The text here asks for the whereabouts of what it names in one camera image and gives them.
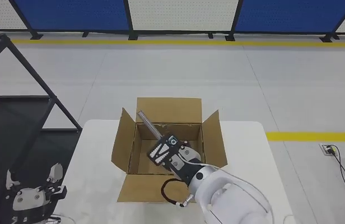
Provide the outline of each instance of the open cardboard box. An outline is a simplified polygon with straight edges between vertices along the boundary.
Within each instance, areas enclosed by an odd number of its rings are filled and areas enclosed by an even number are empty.
[[[140,110],[161,134],[170,132],[181,141],[189,141],[203,162],[227,165],[218,111],[202,122],[201,99],[138,98],[137,112]],[[156,141],[140,118],[137,116],[135,122],[123,108],[111,154],[111,161],[127,173],[118,202],[165,202],[161,186],[174,176],[147,157]],[[177,201],[185,200],[189,194],[181,182],[170,182],[165,192]]]

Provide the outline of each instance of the yellow floor line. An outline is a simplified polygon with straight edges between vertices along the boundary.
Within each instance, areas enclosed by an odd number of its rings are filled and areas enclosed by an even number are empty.
[[[271,142],[345,142],[345,132],[266,132]]]
[[[345,48],[345,42],[271,42],[271,41],[218,41],[218,40],[25,40],[13,39],[15,44],[68,44],[68,45],[205,45],[205,46],[288,46],[316,48]]]

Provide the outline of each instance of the floor outlet box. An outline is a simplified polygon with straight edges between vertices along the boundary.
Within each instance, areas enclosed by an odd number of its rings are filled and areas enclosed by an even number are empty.
[[[333,156],[331,153],[328,152],[328,149],[330,148],[335,152],[335,148],[330,144],[319,144],[319,147],[325,156]]]

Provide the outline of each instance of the gray floor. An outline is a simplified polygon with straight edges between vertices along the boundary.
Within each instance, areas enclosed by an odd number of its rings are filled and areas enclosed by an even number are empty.
[[[254,120],[266,131],[345,132],[345,49],[247,46],[19,45],[84,124],[134,117],[136,97],[200,97],[203,116]],[[0,95],[43,94],[20,63],[0,55]],[[46,127],[71,127],[55,108]],[[345,223],[339,166],[319,142],[270,142],[294,214]],[[345,165],[345,143],[336,143]]]

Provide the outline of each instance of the blue partition wall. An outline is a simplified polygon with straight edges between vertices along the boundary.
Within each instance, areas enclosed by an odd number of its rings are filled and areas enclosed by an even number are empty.
[[[35,30],[128,30],[123,0],[16,0]]]
[[[345,0],[244,0],[236,32],[331,32]]]

